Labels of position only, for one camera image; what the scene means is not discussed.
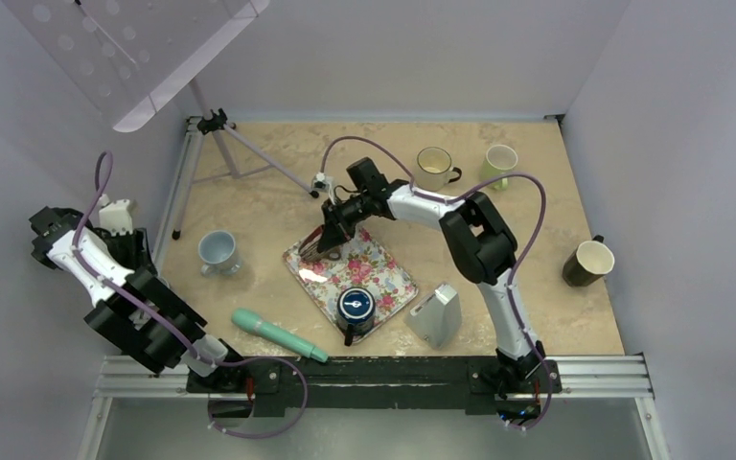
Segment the brown small mug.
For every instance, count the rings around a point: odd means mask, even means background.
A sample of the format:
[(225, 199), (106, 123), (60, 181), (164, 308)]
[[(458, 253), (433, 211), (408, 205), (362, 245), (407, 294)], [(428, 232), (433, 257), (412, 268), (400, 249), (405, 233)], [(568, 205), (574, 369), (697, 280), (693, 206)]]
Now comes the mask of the brown small mug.
[(318, 227), (300, 242), (297, 253), (302, 262), (314, 263), (323, 260), (335, 262), (341, 259), (339, 247), (330, 249), (328, 252), (321, 252), (319, 250), (321, 237), (322, 228)]

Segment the dark blue mug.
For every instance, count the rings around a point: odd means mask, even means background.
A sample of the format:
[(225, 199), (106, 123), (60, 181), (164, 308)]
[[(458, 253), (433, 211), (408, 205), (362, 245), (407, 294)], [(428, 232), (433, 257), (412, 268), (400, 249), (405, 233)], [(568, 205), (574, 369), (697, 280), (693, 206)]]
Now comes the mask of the dark blue mug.
[(349, 287), (340, 293), (335, 305), (335, 324), (343, 332), (346, 347), (373, 330), (376, 310), (373, 295), (363, 287)]

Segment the cream mug black handle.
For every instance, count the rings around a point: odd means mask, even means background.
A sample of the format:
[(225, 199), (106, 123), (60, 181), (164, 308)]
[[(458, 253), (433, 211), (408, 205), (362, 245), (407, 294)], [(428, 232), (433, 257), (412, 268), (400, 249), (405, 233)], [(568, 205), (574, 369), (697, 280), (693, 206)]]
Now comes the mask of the cream mug black handle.
[(461, 179), (463, 172), (455, 166), (450, 154), (438, 147), (427, 147), (416, 156), (414, 184), (429, 192), (438, 192)]

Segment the grey mug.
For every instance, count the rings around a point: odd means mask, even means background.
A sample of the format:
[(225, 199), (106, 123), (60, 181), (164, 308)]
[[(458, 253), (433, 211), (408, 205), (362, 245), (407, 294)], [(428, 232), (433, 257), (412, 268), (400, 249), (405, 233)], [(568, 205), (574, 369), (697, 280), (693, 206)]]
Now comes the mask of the grey mug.
[(198, 244), (197, 254), (202, 261), (203, 276), (233, 275), (242, 266), (235, 237), (224, 230), (206, 234)]

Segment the light green mug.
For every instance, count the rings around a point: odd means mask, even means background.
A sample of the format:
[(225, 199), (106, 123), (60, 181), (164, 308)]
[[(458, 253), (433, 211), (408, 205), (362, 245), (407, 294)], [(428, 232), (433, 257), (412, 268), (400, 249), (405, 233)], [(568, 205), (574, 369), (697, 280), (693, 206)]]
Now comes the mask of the light green mug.
[(485, 153), (485, 159), (480, 171), (480, 179), (486, 182), (496, 178), (489, 187), (505, 191), (509, 187), (508, 178), (500, 178), (502, 174), (511, 173), (518, 164), (517, 152), (507, 145), (493, 145)]

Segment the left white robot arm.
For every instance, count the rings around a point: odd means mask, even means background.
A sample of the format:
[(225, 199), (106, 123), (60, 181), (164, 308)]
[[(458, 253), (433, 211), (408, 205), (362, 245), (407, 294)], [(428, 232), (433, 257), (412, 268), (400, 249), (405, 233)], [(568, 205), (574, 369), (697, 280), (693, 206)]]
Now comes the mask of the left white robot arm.
[(155, 374), (184, 364), (222, 391), (244, 386), (242, 356), (206, 333), (206, 320), (159, 278), (146, 229), (113, 234), (58, 207), (42, 208), (29, 223), (33, 257), (86, 289), (92, 309), (85, 323), (121, 352)]

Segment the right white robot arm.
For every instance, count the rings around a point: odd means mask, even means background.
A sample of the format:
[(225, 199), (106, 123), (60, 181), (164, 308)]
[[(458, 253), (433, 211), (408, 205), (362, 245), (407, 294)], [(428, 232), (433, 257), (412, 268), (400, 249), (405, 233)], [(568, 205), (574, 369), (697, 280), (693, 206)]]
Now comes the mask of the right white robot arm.
[(302, 243), (304, 261), (327, 258), (352, 240), (357, 226), (370, 217), (419, 223), (441, 232), (459, 273), (475, 284), (493, 322), (498, 365), (493, 383), (503, 393), (533, 389), (546, 370), (545, 351), (531, 327), (517, 283), (527, 254), (480, 188), (461, 196), (423, 193), (408, 181), (388, 181), (364, 157), (347, 169), (354, 193), (329, 198), (321, 210), (323, 223)]

